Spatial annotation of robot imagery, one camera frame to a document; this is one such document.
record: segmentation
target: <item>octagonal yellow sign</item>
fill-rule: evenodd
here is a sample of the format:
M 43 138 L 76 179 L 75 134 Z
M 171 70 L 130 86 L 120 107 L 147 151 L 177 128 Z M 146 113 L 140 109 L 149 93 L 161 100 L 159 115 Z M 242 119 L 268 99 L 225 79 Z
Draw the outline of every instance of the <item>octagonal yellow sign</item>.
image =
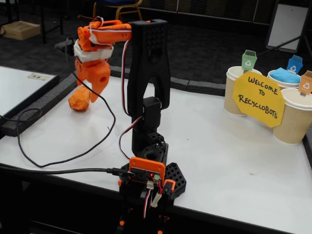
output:
M 275 81 L 255 72 L 246 72 L 234 83 L 233 100 L 241 112 L 269 127 L 281 124 L 285 100 Z

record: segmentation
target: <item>cardboard box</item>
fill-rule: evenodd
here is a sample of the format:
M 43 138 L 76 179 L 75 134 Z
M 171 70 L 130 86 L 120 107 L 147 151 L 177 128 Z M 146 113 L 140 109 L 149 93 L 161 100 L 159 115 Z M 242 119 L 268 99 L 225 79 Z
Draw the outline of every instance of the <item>cardboard box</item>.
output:
M 17 40 L 25 40 L 40 34 L 40 25 L 18 21 L 10 24 L 5 24 L 1 28 L 1 34 L 6 38 Z

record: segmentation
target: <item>blue chair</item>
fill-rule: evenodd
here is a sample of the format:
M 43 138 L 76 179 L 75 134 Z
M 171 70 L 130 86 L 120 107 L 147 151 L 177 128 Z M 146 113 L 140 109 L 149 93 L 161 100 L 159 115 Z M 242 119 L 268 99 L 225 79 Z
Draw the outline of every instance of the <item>blue chair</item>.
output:
M 97 16 L 97 6 L 98 4 L 101 4 L 107 7 L 117 8 L 116 17 L 115 17 L 116 20 L 121 20 L 122 14 L 136 13 L 136 12 L 138 14 L 139 19 L 142 20 L 142 15 L 141 15 L 140 8 L 139 8 L 142 2 L 143 0 L 97 0 L 95 1 L 94 6 L 93 6 L 92 19 L 94 19 Z M 134 8 L 135 10 L 120 12 L 121 9 L 123 8 Z M 91 17 L 81 16 L 81 15 L 78 17 L 91 19 Z

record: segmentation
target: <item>red and white wire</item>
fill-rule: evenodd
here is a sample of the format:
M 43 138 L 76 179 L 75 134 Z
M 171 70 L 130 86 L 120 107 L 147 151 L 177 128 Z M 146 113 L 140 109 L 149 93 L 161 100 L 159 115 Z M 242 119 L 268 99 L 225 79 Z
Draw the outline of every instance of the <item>red and white wire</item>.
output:
M 92 21 L 95 21 L 95 19 L 101 19 L 101 26 L 100 27 L 102 27 L 103 24 L 104 24 L 104 19 L 102 17 L 100 17 L 100 16 L 97 16 Z
M 151 189 L 149 189 L 146 193 L 146 197 L 145 197 L 145 203 L 144 203 L 144 211 L 143 211 L 143 218 L 146 217 L 146 207 L 147 207 L 147 202 L 148 202 L 148 198 L 150 197 L 151 194 Z
M 128 48 L 130 40 L 127 40 L 125 45 L 123 46 L 122 51 L 122 62 L 121 62 L 121 94 L 122 94 L 122 108 L 123 111 L 126 113 L 126 115 L 130 116 L 126 110 L 126 104 L 125 104 L 125 60 L 126 60 L 126 52 Z
M 122 149 L 121 149 L 121 138 L 122 138 L 122 136 L 123 136 L 125 133 L 127 133 L 128 131 L 130 131 L 130 129 L 132 129 L 141 119 L 142 119 L 142 116 L 140 116 L 139 118 L 137 118 L 137 119 L 131 124 L 131 126 L 130 126 L 129 128 L 127 128 L 126 131 L 124 131 L 124 132 L 120 135 L 120 137 L 119 137 L 119 149 L 120 149 L 121 153 L 122 153 L 128 160 L 130 160 L 130 158 L 129 158 L 129 157 L 122 151 Z

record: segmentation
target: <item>cardboard cup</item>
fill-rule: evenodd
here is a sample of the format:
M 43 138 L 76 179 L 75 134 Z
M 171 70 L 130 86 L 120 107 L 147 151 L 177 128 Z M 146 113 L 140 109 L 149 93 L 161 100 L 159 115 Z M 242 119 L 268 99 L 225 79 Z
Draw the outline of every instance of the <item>cardboard cup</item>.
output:
M 281 82 L 281 81 L 279 81 L 279 80 L 274 79 L 274 78 L 271 77 L 271 75 L 270 75 L 270 73 L 273 72 L 273 71 L 275 71 L 275 70 L 270 71 L 270 72 L 268 73 L 268 76 L 267 76 L 267 77 L 268 77 L 269 79 L 275 81 L 275 82 L 278 84 L 278 86 L 279 86 L 279 88 L 280 88 L 281 90 L 286 89 L 286 88 L 299 88 L 299 84 L 300 84 L 300 83 L 285 83 L 285 82 Z
M 259 72 L 256 69 L 253 69 L 252 71 L 258 74 L 261 74 L 261 72 Z M 226 87 L 225 87 L 224 109 L 228 113 L 236 115 L 236 116 L 245 116 L 245 114 L 239 110 L 238 106 L 236 105 L 235 101 L 232 98 L 234 82 L 237 78 L 239 78 L 243 74 L 244 74 L 244 70 L 242 69 L 241 66 L 230 67 L 226 73 L 227 78 L 226 78 Z
M 312 95 L 305 97 L 295 88 L 282 90 L 285 110 L 281 125 L 273 130 L 275 138 L 288 144 L 302 141 L 312 123 Z

